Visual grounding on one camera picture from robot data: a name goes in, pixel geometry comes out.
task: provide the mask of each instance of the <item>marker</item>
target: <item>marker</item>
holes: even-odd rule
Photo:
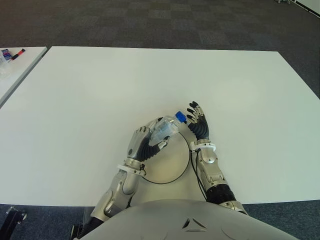
[[[22,48],[20,52],[18,52],[16,55],[12,56],[11,60],[15,60],[17,57],[19,57],[21,54],[23,54],[26,50]]]

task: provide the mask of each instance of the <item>plastic bottle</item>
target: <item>plastic bottle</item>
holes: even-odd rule
[[[150,144],[161,142],[165,137],[179,132],[179,125],[186,121],[186,116],[178,111],[175,116],[164,116],[155,126],[150,137]]]
[[[3,56],[2,51],[0,51],[0,80],[3,80],[6,77],[8,77],[10,73],[11,73],[11,68],[7,60]]]

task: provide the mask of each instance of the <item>blue bottle cap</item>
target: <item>blue bottle cap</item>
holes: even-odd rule
[[[186,116],[181,111],[178,111],[175,116],[181,123],[184,123],[187,120]]]

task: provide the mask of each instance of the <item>robot finger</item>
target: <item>robot finger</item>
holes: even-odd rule
[[[193,109],[195,109],[199,104],[196,103],[195,101],[189,103],[190,107],[192,107]]]
[[[135,132],[145,132],[146,129],[147,129],[146,126],[141,126]]]
[[[193,114],[197,119],[201,115],[199,105],[194,108],[195,113]]]
[[[159,151],[168,145],[169,139],[170,136],[166,136],[161,142],[157,144],[157,146],[159,147]]]
[[[205,115],[204,111],[202,110],[202,108],[199,105],[196,107],[196,109],[198,109],[198,112],[199,112],[200,116]]]
[[[196,121],[194,116],[191,116],[191,115],[188,114],[186,117],[187,117],[187,122],[191,122],[192,124],[197,123],[197,121]]]
[[[155,120],[152,120],[150,122],[148,122],[145,127],[149,128],[150,131],[152,132],[154,130],[155,125],[162,119],[162,117],[158,117]]]
[[[195,122],[193,122],[191,119],[187,118],[186,121],[184,122],[187,126],[189,126],[190,124],[195,124]]]
[[[187,108],[186,110],[187,110],[189,113],[191,113],[191,114],[194,114],[194,112],[195,112],[194,110],[192,110],[192,109],[190,109],[190,108]]]

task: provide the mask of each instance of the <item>black cable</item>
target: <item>black cable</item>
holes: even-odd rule
[[[205,197],[205,200],[208,199],[208,196],[207,196],[207,193],[206,193],[206,189],[205,189],[205,186],[203,185],[202,181],[200,180],[199,178],[199,175],[198,175],[198,156],[199,156],[199,152],[200,152],[200,149],[196,152],[196,158],[195,158],[195,169],[196,169],[196,175],[198,176],[198,185],[201,185],[201,188],[204,193],[204,195],[206,196]]]
[[[132,197],[133,197],[133,196],[131,196],[131,197],[130,197],[130,199],[129,199],[129,201],[128,201],[128,204],[127,204],[127,206],[126,206],[126,208],[125,208],[125,209],[127,209],[127,208],[130,208],[130,207],[131,207],[131,205],[130,205],[130,204],[131,204]]]
[[[185,140],[185,143],[186,143],[186,145],[187,145],[187,147],[188,147],[188,149],[189,149],[189,152],[191,152],[190,147],[189,147],[189,144],[188,144],[188,141],[187,141],[187,139],[185,138],[185,136],[183,136],[181,132],[178,132],[178,133],[181,135],[181,137],[183,137],[183,139]],[[147,180],[148,182],[150,182],[150,183],[152,183],[152,184],[159,184],[159,185],[170,184],[170,183],[174,182],[175,180],[179,179],[179,178],[186,172],[186,170],[187,170],[187,168],[188,168],[188,166],[189,166],[189,162],[190,162],[191,159],[192,159],[192,156],[189,155],[188,164],[186,165],[185,169],[183,170],[183,173],[181,173],[180,176],[178,176],[176,179],[173,179],[172,181],[164,182],[164,183],[159,183],[159,182],[154,182],[154,181],[151,181],[151,180],[149,180],[149,179],[146,179],[144,176],[143,176],[143,179],[144,179],[144,180]]]
[[[199,151],[196,152],[196,161],[198,162],[198,154],[199,154]],[[199,178],[199,175],[198,175],[198,169],[196,170],[195,169],[195,165],[194,165],[194,161],[193,161],[193,157],[192,157],[192,152],[190,151],[190,161],[191,161],[191,165],[192,165],[192,169],[194,171],[194,174],[196,176],[196,179],[197,179],[197,182],[198,182],[198,185],[199,185],[199,188],[200,188],[200,191],[204,197],[205,200],[207,200],[207,194],[206,194],[206,191],[204,190],[205,187],[203,186],[200,178]]]

